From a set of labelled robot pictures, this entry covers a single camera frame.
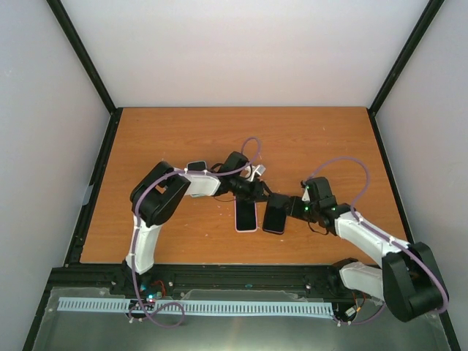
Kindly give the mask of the maroon smartphone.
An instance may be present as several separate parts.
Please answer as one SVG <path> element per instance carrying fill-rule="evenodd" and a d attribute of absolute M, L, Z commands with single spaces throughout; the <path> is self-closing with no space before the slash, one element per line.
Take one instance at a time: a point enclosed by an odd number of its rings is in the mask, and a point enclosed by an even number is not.
<path fill-rule="evenodd" d="M 284 233 L 288 203 L 289 197 L 287 195 L 272 194 L 269 197 L 263 218 L 263 231 L 275 235 Z"/>

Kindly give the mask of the light blue phone case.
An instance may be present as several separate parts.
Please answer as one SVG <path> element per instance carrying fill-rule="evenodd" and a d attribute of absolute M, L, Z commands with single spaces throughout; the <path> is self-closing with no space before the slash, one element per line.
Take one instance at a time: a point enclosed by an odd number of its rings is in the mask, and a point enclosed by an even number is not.
<path fill-rule="evenodd" d="M 206 196 L 208 193 L 208 183 L 209 179 L 205 175 L 204 171 L 201 171 L 202 174 L 189 174 L 189 180 L 191 182 L 189 186 L 189 195 L 192 197 L 201 197 L 201 196 Z"/>

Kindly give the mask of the blue smartphone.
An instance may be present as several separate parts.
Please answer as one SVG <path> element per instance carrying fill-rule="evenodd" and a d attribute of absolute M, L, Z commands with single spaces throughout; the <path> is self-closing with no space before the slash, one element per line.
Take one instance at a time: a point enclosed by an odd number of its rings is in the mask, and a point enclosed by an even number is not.
<path fill-rule="evenodd" d="M 205 161 L 195 161 L 187 164 L 187 170 L 190 171 L 204 171 L 206 169 Z"/>

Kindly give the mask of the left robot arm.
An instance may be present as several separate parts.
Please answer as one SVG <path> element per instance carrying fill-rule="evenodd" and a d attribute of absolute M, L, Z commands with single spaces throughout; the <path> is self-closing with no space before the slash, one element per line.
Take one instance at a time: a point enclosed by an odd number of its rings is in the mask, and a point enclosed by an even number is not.
<path fill-rule="evenodd" d="M 154 265 L 159 233 L 185 196 L 218 197 L 230 192 L 237 200 L 264 202 L 268 187 L 260 177 L 265 171 L 264 165 L 253 165 L 237 151 L 211 168 L 204 161 L 190 162 L 185 168 L 157 163 L 130 195 L 134 232 L 125 259 L 132 269 L 127 287 L 139 295 L 151 289 L 148 271 Z"/>

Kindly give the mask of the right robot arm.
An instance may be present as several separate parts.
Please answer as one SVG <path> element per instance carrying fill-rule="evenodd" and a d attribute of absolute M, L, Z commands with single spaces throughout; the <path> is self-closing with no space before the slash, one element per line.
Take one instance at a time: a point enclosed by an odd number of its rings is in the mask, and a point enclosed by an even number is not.
<path fill-rule="evenodd" d="M 287 215 L 318 224 L 327 234 L 346 240 L 376 263 L 358 261 L 339 269 L 349 290 L 359 290 L 385 303 L 398 320 L 408 322 L 431 311 L 443 313 L 449 295 L 432 250 L 423 242 L 411 244 L 381 230 L 347 203 L 339 204 L 324 177 L 301 184 L 302 196 L 289 197 Z"/>

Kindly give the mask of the small electronics board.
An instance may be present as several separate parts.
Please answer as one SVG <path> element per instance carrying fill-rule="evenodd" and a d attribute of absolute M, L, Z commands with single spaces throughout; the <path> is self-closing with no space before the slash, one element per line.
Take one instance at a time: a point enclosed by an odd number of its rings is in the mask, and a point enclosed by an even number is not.
<path fill-rule="evenodd" d="M 160 284 L 146 286 L 140 292 L 148 303 L 154 303 L 166 295 L 165 287 Z"/>

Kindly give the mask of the black aluminium frame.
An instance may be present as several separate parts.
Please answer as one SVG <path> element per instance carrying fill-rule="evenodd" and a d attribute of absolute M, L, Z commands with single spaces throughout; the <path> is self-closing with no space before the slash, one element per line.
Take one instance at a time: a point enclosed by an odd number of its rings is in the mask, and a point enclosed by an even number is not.
<path fill-rule="evenodd" d="M 376 116 L 443 4 L 443 1 L 429 1 L 427 3 L 421 16 L 416 22 L 414 29 L 405 42 L 404 47 L 401 49 L 400 54 L 374 98 L 374 101 L 367 109 L 369 123 L 372 127 L 374 138 L 380 151 L 380 157 L 387 173 L 388 181 L 396 202 L 396 207 L 399 211 L 401 223 L 403 224 L 407 238 L 411 242 L 414 241 L 414 238 L 397 189 L 393 171 L 391 170 L 381 133 L 377 126 Z M 32 350 L 33 346 L 37 343 L 39 327 L 44 322 L 46 303 L 48 302 L 53 287 L 66 287 L 68 284 L 76 287 L 81 285 L 84 287 L 106 287 L 110 284 L 110 272 L 106 271 L 105 268 L 108 267 L 109 269 L 113 269 L 118 267 L 114 264 L 81 264 L 78 262 L 78 255 L 83 251 L 83 244 L 79 241 L 85 241 L 88 234 L 89 225 L 91 224 L 91 218 L 96 207 L 98 194 L 105 174 L 105 168 L 107 167 L 111 148 L 114 144 L 118 130 L 118 124 L 120 123 L 124 109 L 114 105 L 107 89 L 105 88 L 105 84 L 99 76 L 91 57 L 89 56 L 72 23 L 72 20 L 65 10 L 65 6 L 61 1 L 49 1 L 48 6 L 55 15 L 62 31 L 65 33 L 70 45 L 73 47 L 73 50 L 83 65 L 83 68 L 90 77 L 99 97 L 104 102 L 104 105 L 110 114 L 110 120 L 91 176 L 90 186 L 92 187 L 92 190 L 89 201 L 81 207 L 78 222 L 72 234 L 72 240 L 64 260 L 64 265 L 60 268 L 54 268 L 50 272 L 48 283 L 46 284 L 37 312 L 31 324 L 29 334 L 23 346 L 24 350 Z"/>

